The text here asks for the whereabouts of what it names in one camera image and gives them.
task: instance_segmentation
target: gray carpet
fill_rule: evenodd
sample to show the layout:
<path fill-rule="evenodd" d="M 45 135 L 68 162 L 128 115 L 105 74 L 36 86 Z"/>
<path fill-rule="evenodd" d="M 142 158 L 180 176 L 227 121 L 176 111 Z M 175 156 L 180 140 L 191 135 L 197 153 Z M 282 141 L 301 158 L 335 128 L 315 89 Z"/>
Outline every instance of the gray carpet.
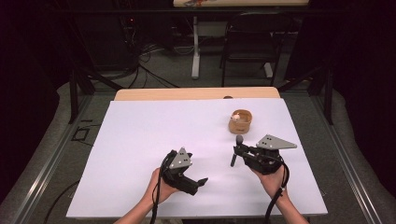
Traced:
<path fill-rule="evenodd" d="M 279 78 L 276 86 L 284 83 L 281 74 L 284 74 L 288 60 L 288 50 L 285 49 L 280 65 Z M 207 39 L 201 51 L 201 72 L 198 80 L 191 80 L 191 54 L 182 55 L 170 53 L 163 50 L 152 52 L 150 56 L 142 57 L 142 62 L 153 74 L 166 78 L 179 87 L 217 87 L 220 84 L 219 69 L 219 45 L 216 40 Z M 262 71 L 255 65 L 244 66 L 243 71 L 249 72 L 253 77 L 262 76 Z M 239 73 L 240 67 L 230 68 L 229 71 Z M 104 73 L 107 77 L 122 77 L 121 73 Z M 123 87 L 128 87 L 134 75 L 114 79 Z M 43 223 L 46 214 L 49 212 L 55 199 L 71 184 L 81 178 L 85 163 L 89 157 L 91 144 L 99 131 L 100 124 L 105 116 L 108 103 L 114 98 L 115 92 L 98 81 L 93 81 L 97 89 L 94 96 L 80 97 L 81 104 L 86 103 L 86 107 L 81 109 L 80 117 L 76 125 L 68 125 L 70 116 L 68 85 L 62 86 L 58 92 L 61 95 L 61 103 L 51 123 L 42 143 L 25 172 L 22 174 L 14 189 L 8 194 L 0 207 L 0 223 L 19 223 L 16 216 L 25 214 L 21 208 L 26 204 L 29 190 L 34 185 L 42 168 L 46 166 L 58 147 L 62 147 L 58 162 L 53 167 L 53 173 L 49 174 L 48 185 L 45 190 L 37 194 L 37 200 L 31 204 L 30 213 L 26 218 L 22 218 L 24 223 Z M 249 86 L 265 85 L 268 80 L 258 83 L 249 80 L 233 80 L 226 82 L 229 86 Z M 304 146 L 306 156 L 310 162 L 318 186 L 322 190 L 323 200 L 329 210 L 329 214 L 319 217 L 311 217 L 311 223 L 381 223 L 370 221 L 362 208 L 365 206 L 357 199 L 356 192 L 351 187 L 346 170 L 342 167 L 337 155 L 337 145 L 329 134 L 329 127 L 323 121 L 321 111 L 318 110 L 317 101 L 320 98 L 309 97 L 304 89 L 307 83 L 294 88 L 294 91 L 282 93 L 286 100 L 297 132 Z M 164 84 L 154 76 L 140 70 L 139 76 L 132 88 L 165 88 Z M 361 183 L 370 196 L 371 203 L 379 214 L 382 223 L 396 223 L 396 202 L 380 185 L 371 167 L 365 161 L 356 143 L 353 140 L 353 132 L 347 119 L 343 98 L 334 93 L 333 98 L 333 128 L 340 135 L 342 145 L 352 160 L 353 167 L 358 173 Z M 89 129 L 87 138 L 84 141 L 72 141 L 72 136 L 64 135 L 67 129 Z M 108 220 L 74 220 L 65 218 L 68 205 L 71 202 L 73 191 L 76 186 L 68 190 L 60 198 L 50 214 L 48 223 L 111 223 L 114 219 Z M 227 220 L 201 220 L 200 223 L 262 223 L 262 219 L 227 219 Z M 272 217 L 272 223 L 284 223 L 282 217 Z"/>

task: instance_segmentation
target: white table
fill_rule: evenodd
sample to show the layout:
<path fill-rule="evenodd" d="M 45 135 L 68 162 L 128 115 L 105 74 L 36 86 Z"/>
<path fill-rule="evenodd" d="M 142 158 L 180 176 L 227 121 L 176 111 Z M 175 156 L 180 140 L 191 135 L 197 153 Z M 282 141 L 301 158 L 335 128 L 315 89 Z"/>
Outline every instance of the white table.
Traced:
<path fill-rule="evenodd" d="M 236 90 L 245 96 L 249 92 L 273 89 Z M 327 214 L 283 99 L 273 94 L 275 98 L 189 100 L 193 95 L 183 94 L 180 98 L 185 100 L 166 100 L 169 95 L 160 97 L 159 101 L 147 100 L 147 93 L 155 91 L 137 91 L 137 101 L 122 101 L 125 98 L 116 97 L 119 100 L 111 102 L 67 217 L 123 216 L 139 201 L 152 171 L 161 165 L 165 155 L 181 147 L 193 154 L 193 166 L 185 176 L 196 181 L 209 179 L 194 196 L 178 192 L 160 204 L 158 218 L 263 216 L 270 198 L 259 179 L 239 157 L 235 166 L 230 166 L 235 135 L 228 131 L 228 121 L 239 108 L 253 115 L 250 131 L 244 134 L 244 144 L 255 146 L 269 133 L 298 146 L 280 152 L 290 168 L 290 197 L 304 215 Z M 188 89 L 159 90 L 161 94 L 173 92 L 173 97 L 186 91 Z M 233 89 L 219 91 L 223 94 Z M 278 215 L 279 211 L 274 208 L 272 214 Z"/>
<path fill-rule="evenodd" d="M 174 7 L 306 7 L 309 4 L 309 0 L 174 0 Z M 194 36 L 194 55 L 192 59 L 192 71 L 191 78 L 199 78 L 199 64 L 200 64 L 200 50 L 198 44 L 198 36 L 202 35 L 200 32 L 207 26 L 207 22 L 204 22 L 204 28 L 199 28 L 197 17 L 193 17 L 193 36 Z M 216 21 L 214 25 L 209 26 L 209 33 L 212 36 L 219 36 L 219 28 L 225 28 L 225 22 Z M 272 69 L 269 64 L 265 65 L 265 72 L 268 77 L 272 76 Z"/>

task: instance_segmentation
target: chair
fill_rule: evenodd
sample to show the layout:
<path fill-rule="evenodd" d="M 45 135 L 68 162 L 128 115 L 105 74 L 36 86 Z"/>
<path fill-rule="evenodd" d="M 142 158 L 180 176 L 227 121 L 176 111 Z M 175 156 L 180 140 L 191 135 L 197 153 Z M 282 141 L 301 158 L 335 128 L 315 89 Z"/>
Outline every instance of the chair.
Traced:
<path fill-rule="evenodd" d="M 293 26 L 293 19 L 285 14 L 243 12 L 232 17 L 225 29 L 225 42 L 220 61 L 221 86 L 226 78 L 226 62 L 275 63 L 271 86 L 274 85 L 276 69 L 285 35 Z"/>

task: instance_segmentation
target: forearm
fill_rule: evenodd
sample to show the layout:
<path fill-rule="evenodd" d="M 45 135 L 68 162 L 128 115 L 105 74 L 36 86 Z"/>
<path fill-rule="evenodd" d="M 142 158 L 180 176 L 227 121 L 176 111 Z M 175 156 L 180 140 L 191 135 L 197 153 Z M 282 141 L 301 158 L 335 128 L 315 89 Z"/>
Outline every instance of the forearm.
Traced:
<path fill-rule="evenodd" d="M 294 204 L 291 202 L 289 195 L 284 194 L 276 201 L 276 207 L 282 213 L 288 224 L 308 223 L 308 221 L 300 214 Z"/>
<path fill-rule="evenodd" d="M 125 216 L 115 222 L 115 224 L 140 224 L 153 206 L 151 199 L 143 198 Z"/>

